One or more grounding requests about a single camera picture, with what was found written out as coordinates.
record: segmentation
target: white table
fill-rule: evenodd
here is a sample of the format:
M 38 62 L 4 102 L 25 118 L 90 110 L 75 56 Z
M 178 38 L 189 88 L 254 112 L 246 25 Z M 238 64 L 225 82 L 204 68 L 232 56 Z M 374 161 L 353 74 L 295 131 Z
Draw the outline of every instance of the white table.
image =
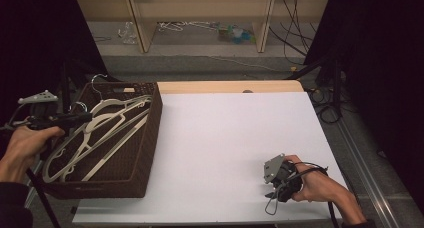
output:
M 279 203 L 263 164 L 280 153 L 329 167 L 346 185 L 306 93 L 162 94 L 163 113 L 146 196 L 87 199 L 73 222 L 215 225 L 329 219 L 327 203 Z M 272 202 L 269 211 L 273 211 Z M 336 217 L 341 218 L 336 209 Z

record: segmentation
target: hand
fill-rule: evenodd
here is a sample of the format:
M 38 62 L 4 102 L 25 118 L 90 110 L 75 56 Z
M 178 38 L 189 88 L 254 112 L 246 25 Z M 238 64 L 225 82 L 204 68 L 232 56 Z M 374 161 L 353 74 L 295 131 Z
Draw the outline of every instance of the hand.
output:
M 296 164 L 298 172 L 312 168 L 312 166 L 301 163 L 302 161 L 296 155 L 286 156 L 285 160 L 299 163 Z M 298 202 L 303 200 L 333 202 L 346 224 L 354 225 L 366 222 L 354 195 L 335 180 L 320 171 L 306 173 L 301 178 L 303 187 L 299 192 L 292 195 L 293 200 Z
M 17 128 L 0 160 L 0 181 L 23 182 L 25 171 L 33 165 L 36 155 L 43 152 L 46 141 L 64 134 L 59 127 L 39 131 L 30 130 L 26 126 Z

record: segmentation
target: clothes hanger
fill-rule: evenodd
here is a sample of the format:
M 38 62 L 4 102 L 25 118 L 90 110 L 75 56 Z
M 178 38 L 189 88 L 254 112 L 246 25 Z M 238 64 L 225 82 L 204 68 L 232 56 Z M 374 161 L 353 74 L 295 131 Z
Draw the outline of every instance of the clothes hanger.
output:
M 46 160 L 46 164 L 43 166 L 43 180 L 47 183 L 53 182 L 57 178 L 61 177 L 61 181 L 65 181 L 66 176 L 74 171 L 74 166 L 76 163 L 78 163 L 81 159 L 83 159 L 85 156 L 87 156 L 89 153 L 91 153 L 93 150 L 95 150 L 97 147 L 99 147 L 101 144 L 103 144 L 105 141 L 107 141 L 109 138 L 117 134 L 119 131 L 130 125 L 131 123 L 135 122 L 136 120 L 140 119 L 144 115 L 146 115 L 149 112 L 149 109 L 146 109 L 145 111 L 141 112 L 131 120 L 125 122 L 126 117 L 125 113 L 138 107 L 143 107 L 146 102 L 151 102 L 152 96 L 146 95 L 146 96 L 140 96 L 136 97 L 130 100 L 126 101 L 120 101 L 117 99 L 108 99 L 108 100 L 102 100 L 99 104 L 97 104 L 92 110 L 91 113 L 93 114 L 93 120 L 91 122 L 85 123 L 82 126 L 80 126 L 73 135 L 69 136 Z M 105 107 L 111 106 L 111 105 L 123 105 L 124 108 L 119 110 L 115 113 L 106 113 L 102 115 L 96 116 L 96 114 L 104 109 Z M 107 124 L 115 117 L 120 117 L 121 119 L 95 144 L 92 146 L 88 145 L 88 141 L 91 138 L 91 133 L 95 131 L 96 129 L 100 128 L 101 126 Z M 59 158 L 63 155 L 63 153 L 66 151 L 66 146 L 80 133 L 83 133 L 83 141 L 81 145 L 78 147 L 77 151 L 74 153 L 70 161 L 67 165 L 65 165 L 59 172 L 54 174 L 53 176 L 49 175 L 49 169 L 50 165 L 53 160 Z
M 141 119 L 131 130 L 119 140 L 112 149 L 91 169 L 90 172 L 87 173 L 87 175 L 81 180 L 81 181 L 88 181 L 93 177 L 96 172 L 102 168 L 102 166 L 129 140 L 147 121 L 147 117 L 149 115 L 146 115 Z

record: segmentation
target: sleeve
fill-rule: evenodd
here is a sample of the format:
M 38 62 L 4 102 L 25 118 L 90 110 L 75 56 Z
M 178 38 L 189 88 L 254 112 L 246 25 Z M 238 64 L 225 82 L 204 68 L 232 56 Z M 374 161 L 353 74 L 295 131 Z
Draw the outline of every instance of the sleeve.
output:
M 356 224 L 356 225 L 345 225 L 342 224 L 342 228 L 376 228 L 373 220 L 367 220 L 365 223 Z
M 30 228 L 32 214 L 24 207 L 28 187 L 19 183 L 0 182 L 0 224 L 3 228 Z

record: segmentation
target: woven basket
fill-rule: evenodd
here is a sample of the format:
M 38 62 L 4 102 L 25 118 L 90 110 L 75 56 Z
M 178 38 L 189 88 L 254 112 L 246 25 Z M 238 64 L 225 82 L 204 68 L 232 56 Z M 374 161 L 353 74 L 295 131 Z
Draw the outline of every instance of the woven basket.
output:
M 90 111 L 101 99 L 128 100 L 142 95 L 152 95 L 152 102 L 133 109 L 125 116 L 128 120 L 150 108 L 146 124 L 125 142 L 89 181 L 81 180 L 133 125 L 127 126 L 79 161 L 74 171 L 66 177 L 65 182 L 55 180 L 51 183 L 45 183 L 40 178 L 46 193 L 58 199 L 144 197 L 162 114 L 162 99 L 157 84 L 113 82 L 94 83 L 92 85 L 89 83 L 85 86 L 78 100 L 83 102 Z M 122 107 L 105 107 L 101 110 L 101 113 L 116 112 L 119 109 L 122 109 Z M 73 110 L 74 113 L 81 111 L 82 108 L 79 106 L 76 106 Z M 89 143 L 93 144 L 103 137 L 104 133 L 116 123 L 115 119 L 117 118 L 114 118 L 110 122 L 111 124 L 104 125 L 92 132 Z M 69 162 L 81 141 L 82 134 L 66 146 L 66 152 L 51 163 L 49 171 L 57 172 L 63 168 Z

